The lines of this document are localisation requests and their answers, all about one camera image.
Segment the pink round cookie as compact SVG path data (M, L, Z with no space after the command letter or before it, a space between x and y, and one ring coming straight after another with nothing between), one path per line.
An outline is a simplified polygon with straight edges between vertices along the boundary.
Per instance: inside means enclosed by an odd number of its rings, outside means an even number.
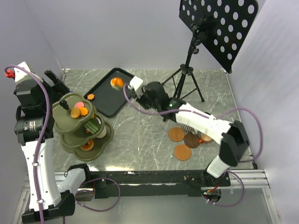
M77 102L74 107L80 108L80 107L84 107L84 106L85 105L83 102Z

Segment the orange round cookie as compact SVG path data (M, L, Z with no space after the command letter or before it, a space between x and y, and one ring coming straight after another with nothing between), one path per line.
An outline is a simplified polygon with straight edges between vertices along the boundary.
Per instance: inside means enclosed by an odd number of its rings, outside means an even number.
M77 119L81 116L81 110L78 107L73 107L71 109L71 117Z

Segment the orange star cookie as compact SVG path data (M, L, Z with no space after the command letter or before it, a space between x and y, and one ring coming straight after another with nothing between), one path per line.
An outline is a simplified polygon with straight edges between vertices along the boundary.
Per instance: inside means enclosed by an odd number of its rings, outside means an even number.
M81 116L87 116L89 111L86 107L79 107Z

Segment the orange flower cookie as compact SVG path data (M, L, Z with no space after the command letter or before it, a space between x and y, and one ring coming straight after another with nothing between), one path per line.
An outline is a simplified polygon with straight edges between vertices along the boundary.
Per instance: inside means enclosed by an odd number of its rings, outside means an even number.
M94 98L95 98L95 95L92 93L87 95L88 100L94 100Z

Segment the orange donut back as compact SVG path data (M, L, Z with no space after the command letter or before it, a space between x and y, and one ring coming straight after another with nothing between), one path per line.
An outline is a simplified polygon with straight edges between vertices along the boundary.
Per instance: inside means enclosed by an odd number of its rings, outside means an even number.
M114 77L111 79L110 85L116 90L121 90L124 86L124 81L120 77Z

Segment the orange donut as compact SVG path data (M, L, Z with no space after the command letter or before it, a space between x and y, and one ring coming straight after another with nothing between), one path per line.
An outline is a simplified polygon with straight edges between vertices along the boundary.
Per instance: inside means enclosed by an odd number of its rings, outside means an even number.
M120 77L114 77L111 79L110 85L116 90L121 90L124 86L124 81Z
M94 146L93 140L89 140L86 144L80 147L83 151L90 151Z

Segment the orange coaster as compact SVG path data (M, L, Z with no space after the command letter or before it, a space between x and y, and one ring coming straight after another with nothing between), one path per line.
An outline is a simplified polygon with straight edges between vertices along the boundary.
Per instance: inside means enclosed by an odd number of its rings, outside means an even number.
M180 127L172 127L168 133L169 138L174 142L180 142L185 137L185 132Z
M174 148L174 155L178 160L186 161L191 157L192 152L187 145L181 144Z

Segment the black serving tray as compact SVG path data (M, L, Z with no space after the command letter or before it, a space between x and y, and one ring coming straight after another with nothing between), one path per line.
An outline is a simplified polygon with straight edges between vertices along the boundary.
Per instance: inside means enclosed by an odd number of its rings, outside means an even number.
M110 81L116 77L129 83L134 75L121 68L113 68L84 95L84 98L87 99L89 94L93 94L92 105L99 113L108 118L115 117L127 103L123 90L116 90L110 84Z

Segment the striped ceramic cup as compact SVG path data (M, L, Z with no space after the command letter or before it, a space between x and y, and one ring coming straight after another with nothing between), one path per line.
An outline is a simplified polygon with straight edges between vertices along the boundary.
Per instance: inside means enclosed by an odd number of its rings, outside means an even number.
M186 132L189 132L189 133L192 133L192 134L195 134L195 135L198 134L198 131L196 129L192 128L191 126L181 124L181 127Z

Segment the green layered cake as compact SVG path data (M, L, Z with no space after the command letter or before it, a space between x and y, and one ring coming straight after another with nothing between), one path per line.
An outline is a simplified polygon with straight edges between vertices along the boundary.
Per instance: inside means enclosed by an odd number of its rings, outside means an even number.
M96 134L99 131L99 127L90 120L84 124L84 127L92 134Z

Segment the dark brown coaster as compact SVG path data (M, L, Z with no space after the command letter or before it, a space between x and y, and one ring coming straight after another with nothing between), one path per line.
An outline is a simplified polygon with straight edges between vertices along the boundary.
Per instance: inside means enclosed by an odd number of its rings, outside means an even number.
M190 148L196 148L200 145L200 138L193 133L187 133L184 137L184 143Z

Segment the orange coaster front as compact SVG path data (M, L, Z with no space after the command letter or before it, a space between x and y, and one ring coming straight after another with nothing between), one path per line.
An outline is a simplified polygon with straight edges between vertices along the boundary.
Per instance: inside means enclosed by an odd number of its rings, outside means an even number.
M186 161L191 157L192 152L187 145L181 144L174 148L174 155L178 160Z

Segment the orange donut front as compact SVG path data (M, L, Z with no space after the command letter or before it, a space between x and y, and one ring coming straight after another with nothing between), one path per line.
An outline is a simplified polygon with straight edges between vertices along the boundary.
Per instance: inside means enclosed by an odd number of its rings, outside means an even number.
M86 144L80 147L83 151L90 151L94 146L93 140L89 140Z

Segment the white cream donut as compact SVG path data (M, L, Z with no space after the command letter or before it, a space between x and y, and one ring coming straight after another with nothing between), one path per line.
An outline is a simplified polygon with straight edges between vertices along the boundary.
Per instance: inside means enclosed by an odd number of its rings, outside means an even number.
M102 132L97 136L97 138L101 139L103 137L105 137L107 134L107 129L106 127L104 127L104 129L102 130Z

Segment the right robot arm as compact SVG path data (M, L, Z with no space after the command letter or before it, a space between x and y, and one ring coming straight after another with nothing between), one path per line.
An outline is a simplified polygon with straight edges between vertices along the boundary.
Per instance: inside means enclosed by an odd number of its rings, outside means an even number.
M204 181L209 186L216 185L226 170L237 166L249 147L250 141L244 125L238 120L229 122L217 119L179 98L170 98L159 82L132 84L130 89L145 109L155 109L162 117L190 126L220 145L219 154L205 170Z

